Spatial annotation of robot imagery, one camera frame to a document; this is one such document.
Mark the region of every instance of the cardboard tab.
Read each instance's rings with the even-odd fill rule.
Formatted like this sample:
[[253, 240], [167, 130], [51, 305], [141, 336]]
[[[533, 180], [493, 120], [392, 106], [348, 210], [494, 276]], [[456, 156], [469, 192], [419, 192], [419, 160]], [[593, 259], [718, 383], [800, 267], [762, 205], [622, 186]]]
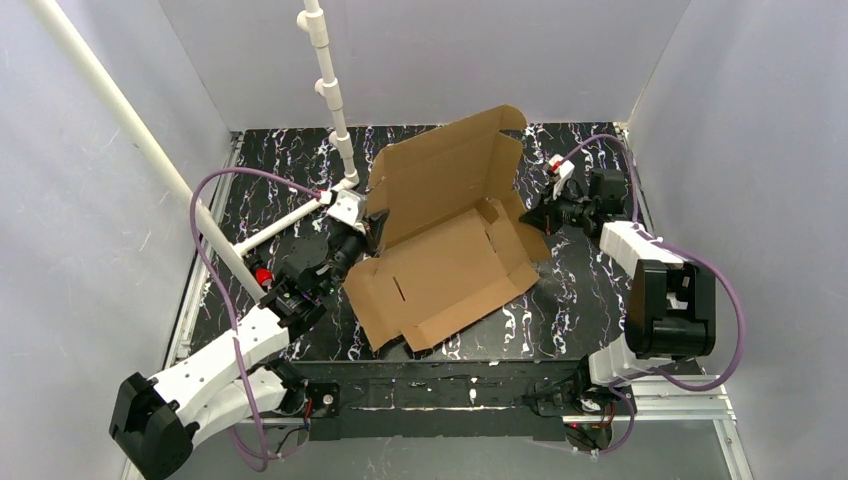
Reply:
[[389, 210], [381, 255], [344, 288], [373, 349], [403, 335], [430, 348], [529, 289], [550, 257], [518, 222], [512, 188], [527, 121], [503, 105], [385, 147], [369, 178], [369, 213]]

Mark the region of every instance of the white wall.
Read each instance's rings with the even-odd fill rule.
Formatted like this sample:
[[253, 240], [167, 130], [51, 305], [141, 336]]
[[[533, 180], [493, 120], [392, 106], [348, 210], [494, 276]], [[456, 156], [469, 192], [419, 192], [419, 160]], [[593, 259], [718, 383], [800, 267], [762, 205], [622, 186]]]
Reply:
[[[351, 124], [626, 121], [689, 0], [322, 0]], [[298, 0], [161, 1], [231, 130], [327, 126]]]
[[[156, 1], [61, 2], [179, 170], [229, 134]], [[118, 384], [161, 368], [192, 256], [176, 205], [24, 2], [0, 15], [0, 471], [119, 478]]]
[[745, 303], [728, 388], [756, 478], [848, 471], [846, 32], [844, 2], [693, 0], [630, 122], [657, 229]]

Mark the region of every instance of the white pipe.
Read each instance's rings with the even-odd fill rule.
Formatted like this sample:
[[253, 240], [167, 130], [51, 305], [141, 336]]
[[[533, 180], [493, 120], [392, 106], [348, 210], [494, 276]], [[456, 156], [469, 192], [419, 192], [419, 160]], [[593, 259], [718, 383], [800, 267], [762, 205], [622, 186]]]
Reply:
[[[33, 12], [41, 19], [44, 27], [50, 32], [56, 42], [65, 50], [68, 58], [79, 68], [83, 76], [88, 80], [92, 90], [100, 97], [100, 100], [109, 108], [112, 115], [118, 120], [121, 129], [126, 133], [144, 155], [156, 173], [165, 182], [171, 193], [179, 199], [188, 212], [191, 203], [192, 191], [183, 177], [174, 168], [174, 164], [162, 150], [162, 147], [144, 125], [141, 117], [133, 109], [130, 102], [115, 84], [109, 72], [85, 43], [73, 23], [56, 4], [55, 0], [29, 0]], [[259, 300], [265, 295], [262, 287], [256, 283], [256, 279], [245, 266], [241, 257], [233, 250], [232, 245], [218, 228], [217, 222], [212, 218], [209, 209], [204, 205], [198, 205], [197, 225], [203, 236], [212, 245], [230, 271], [238, 278], [250, 295]]]
[[[343, 179], [341, 182], [334, 185], [331, 190], [347, 190], [355, 186], [356, 184], [351, 184], [347, 179]], [[321, 204], [318, 203], [318, 200], [310, 200], [304, 203], [293, 212], [277, 220], [271, 225], [268, 225], [262, 230], [254, 233], [253, 235], [245, 239], [243, 242], [235, 244], [233, 246], [233, 250], [235, 250], [237, 255], [240, 255], [242, 257], [247, 255], [247, 252], [265, 243], [268, 239], [282, 232], [286, 228], [289, 228], [290, 226], [294, 225], [301, 218], [309, 215], [315, 210], [318, 210], [318, 207], [320, 206]]]
[[304, 0], [306, 10], [297, 16], [297, 25], [309, 33], [315, 54], [318, 56], [318, 66], [321, 68], [321, 79], [315, 85], [315, 90], [327, 99], [327, 108], [333, 113], [333, 128], [335, 132], [330, 141], [339, 150], [345, 166], [345, 180], [354, 186], [359, 183], [359, 174], [353, 163], [353, 143], [347, 132], [344, 113], [342, 112], [342, 94], [339, 80], [333, 71], [333, 60], [330, 57], [330, 37], [327, 35], [327, 23], [324, 20], [324, 10], [318, 0]]

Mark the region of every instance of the black marble tabletop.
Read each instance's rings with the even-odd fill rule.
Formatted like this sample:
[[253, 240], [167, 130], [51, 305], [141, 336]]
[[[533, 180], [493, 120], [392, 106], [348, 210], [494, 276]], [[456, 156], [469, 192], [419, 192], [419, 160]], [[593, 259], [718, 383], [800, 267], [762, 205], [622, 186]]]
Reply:
[[[355, 161], [366, 181], [381, 148], [432, 127], [358, 127], [350, 129]], [[545, 184], [543, 168], [554, 154], [566, 154], [596, 133], [612, 133], [612, 124], [533, 124], [515, 132], [524, 143], [524, 161], [515, 186], [529, 206]], [[245, 133], [238, 165], [271, 171], [315, 189], [327, 189], [342, 177], [338, 151], [327, 140], [326, 129], [251, 130]], [[585, 189], [594, 167], [626, 170], [614, 145], [594, 144], [572, 158], [574, 178]], [[221, 229], [231, 242], [244, 240], [306, 201], [301, 194], [264, 179], [233, 179]], [[296, 237], [322, 241], [327, 221], [314, 213], [260, 247], [270, 259], [283, 258]], [[338, 305], [310, 332], [297, 339], [283, 356], [292, 360], [499, 360], [579, 359], [608, 344], [622, 332], [628, 278], [612, 259], [600, 252], [583, 233], [564, 228], [548, 238], [553, 259], [538, 265], [541, 280], [526, 294], [451, 336], [437, 347], [411, 352], [402, 338], [372, 351], [344, 293]], [[247, 292], [222, 263], [214, 260], [229, 285], [242, 314], [253, 305]], [[207, 282], [192, 338], [196, 350], [229, 328], [219, 292]]]

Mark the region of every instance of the red object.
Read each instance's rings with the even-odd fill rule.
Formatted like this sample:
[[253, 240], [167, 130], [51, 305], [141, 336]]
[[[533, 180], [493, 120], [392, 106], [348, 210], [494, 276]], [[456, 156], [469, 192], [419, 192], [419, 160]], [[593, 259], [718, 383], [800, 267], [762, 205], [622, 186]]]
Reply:
[[274, 275], [265, 267], [257, 268], [253, 276], [256, 277], [256, 282], [263, 287], [271, 286], [271, 281], [274, 280]]

